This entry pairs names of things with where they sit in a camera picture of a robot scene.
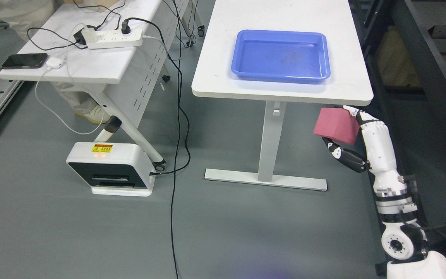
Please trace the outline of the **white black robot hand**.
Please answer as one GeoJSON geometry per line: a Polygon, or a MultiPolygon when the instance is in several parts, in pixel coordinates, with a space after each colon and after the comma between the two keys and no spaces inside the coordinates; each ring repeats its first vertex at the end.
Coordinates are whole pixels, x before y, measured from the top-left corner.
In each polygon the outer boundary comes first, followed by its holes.
{"type": "Polygon", "coordinates": [[[369,170],[375,176],[373,185],[375,193],[407,189],[397,170],[388,126],[361,109],[347,105],[338,108],[349,111],[350,115],[356,118],[367,157],[362,158],[358,153],[342,148],[330,138],[322,137],[331,155],[357,173],[369,170]]]}

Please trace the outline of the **white robot forearm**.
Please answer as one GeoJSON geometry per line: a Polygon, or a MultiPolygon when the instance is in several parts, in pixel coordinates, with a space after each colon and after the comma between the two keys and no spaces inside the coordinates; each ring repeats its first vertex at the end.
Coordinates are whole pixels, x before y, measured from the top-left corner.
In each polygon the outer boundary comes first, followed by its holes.
{"type": "Polygon", "coordinates": [[[446,257],[428,248],[409,191],[380,192],[375,197],[384,225],[382,247],[391,258],[386,263],[386,278],[446,279],[446,257]]]}

